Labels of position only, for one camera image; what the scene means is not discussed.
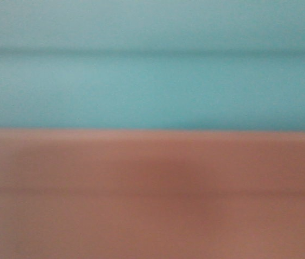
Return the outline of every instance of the light blue wall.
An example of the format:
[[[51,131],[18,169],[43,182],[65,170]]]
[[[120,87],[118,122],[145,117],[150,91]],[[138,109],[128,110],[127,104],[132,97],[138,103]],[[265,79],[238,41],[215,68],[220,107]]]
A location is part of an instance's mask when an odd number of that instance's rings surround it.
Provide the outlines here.
[[[305,130],[305,1],[0,1],[0,127]]]

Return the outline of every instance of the brown panel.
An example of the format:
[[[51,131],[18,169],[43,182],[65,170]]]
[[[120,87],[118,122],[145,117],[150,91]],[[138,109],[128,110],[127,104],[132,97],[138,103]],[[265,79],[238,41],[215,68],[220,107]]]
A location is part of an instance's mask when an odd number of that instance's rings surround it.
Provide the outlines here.
[[[0,129],[0,258],[305,258],[305,133]]]

